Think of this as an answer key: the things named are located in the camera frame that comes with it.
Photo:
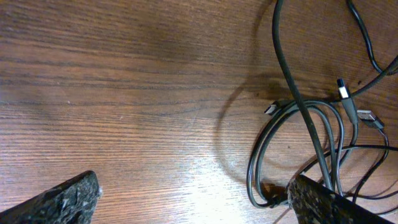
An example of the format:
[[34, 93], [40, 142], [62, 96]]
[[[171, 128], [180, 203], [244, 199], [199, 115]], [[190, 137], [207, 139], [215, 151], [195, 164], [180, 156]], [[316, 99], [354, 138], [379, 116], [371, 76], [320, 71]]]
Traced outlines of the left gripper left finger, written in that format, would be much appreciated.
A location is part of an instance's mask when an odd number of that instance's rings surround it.
[[96, 173], [88, 170], [1, 212], [1, 223], [91, 223], [100, 196]]

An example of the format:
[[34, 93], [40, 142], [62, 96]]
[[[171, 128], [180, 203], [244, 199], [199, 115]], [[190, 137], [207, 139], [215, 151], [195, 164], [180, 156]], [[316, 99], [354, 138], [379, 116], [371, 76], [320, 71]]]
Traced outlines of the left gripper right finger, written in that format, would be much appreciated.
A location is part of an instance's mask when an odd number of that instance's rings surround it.
[[300, 224], [389, 223], [382, 216], [395, 212], [372, 213], [304, 175], [289, 182], [287, 198]]

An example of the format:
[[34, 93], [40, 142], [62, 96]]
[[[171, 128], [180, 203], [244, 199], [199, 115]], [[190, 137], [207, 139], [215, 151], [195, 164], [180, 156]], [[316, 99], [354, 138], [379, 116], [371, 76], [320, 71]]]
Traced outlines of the black usb cable long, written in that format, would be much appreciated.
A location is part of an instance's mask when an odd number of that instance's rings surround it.
[[[354, 18], [356, 19], [356, 22], [359, 25], [359, 28], [361, 30], [361, 33], [364, 38], [364, 42], [366, 44], [366, 50], [368, 53], [368, 57], [373, 65], [373, 67], [379, 72], [379, 75], [374, 78], [371, 82], [369, 82], [367, 85], [359, 89], [358, 91], [354, 93], [350, 93], [348, 88], [345, 86], [344, 81], [342, 79], [338, 80], [338, 91], [339, 91], [339, 96], [340, 99], [338, 100], [340, 103], [343, 104], [343, 107], [346, 111], [346, 114], [348, 115], [348, 118], [353, 125], [353, 137], [351, 140], [351, 144], [355, 144], [358, 138], [358, 115], [356, 112], [356, 106], [353, 101], [353, 97], [362, 94], [363, 92], [367, 91], [371, 87], [373, 87], [375, 84], [377, 84], [379, 81], [381, 81], [385, 76], [388, 75], [393, 75], [397, 73], [397, 59], [395, 58], [384, 70], [382, 70], [377, 62], [375, 61], [374, 54], [373, 54], [373, 48], [371, 44], [371, 40], [369, 38], [367, 29], [364, 25], [364, 22], [360, 15], [358, 14], [358, 11], [356, 10], [354, 4], [352, 1], [347, 1], [346, 2], [348, 5], [348, 8]], [[285, 60], [283, 51], [282, 51], [282, 46], [280, 44], [280, 39], [279, 39], [279, 19], [280, 19], [280, 12], [282, 10], [282, 5], [283, 5], [283, 0], [277, 0], [275, 9], [274, 9], [274, 14], [272, 18], [272, 40], [274, 44], [274, 49], [275, 53], [277, 56], [277, 59], [279, 61], [279, 65], [282, 69], [282, 72], [284, 74], [284, 78], [289, 86], [290, 92], [295, 100], [294, 105], [298, 107], [299, 111], [301, 112], [305, 124], [307, 125], [308, 132], [310, 134], [310, 137], [312, 139], [314, 148], [317, 153], [317, 158], [320, 163], [320, 168], [321, 172], [325, 181], [325, 185], [327, 188], [330, 190], [337, 189], [338, 193], [340, 195], [343, 194], [342, 191], [342, 186], [340, 182], [340, 163], [343, 161], [347, 156], [348, 153], [345, 155], [341, 155], [341, 152], [343, 150], [343, 140], [339, 140], [339, 146], [338, 146], [338, 152], [334, 152], [334, 149], [331, 149], [331, 155], [332, 155], [332, 165], [331, 165], [331, 174], [328, 173], [328, 170], [326, 168], [326, 160], [324, 156], [322, 155], [322, 149], [320, 145], [320, 140], [318, 138], [318, 134], [316, 131], [316, 128], [314, 126], [314, 123], [310, 117], [310, 114], [308, 112], [307, 105], [309, 104], [309, 101], [305, 101], [298, 88], [295, 85], [294, 78], [290, 73], [289, 67], [287, 65], [287, 62]]]

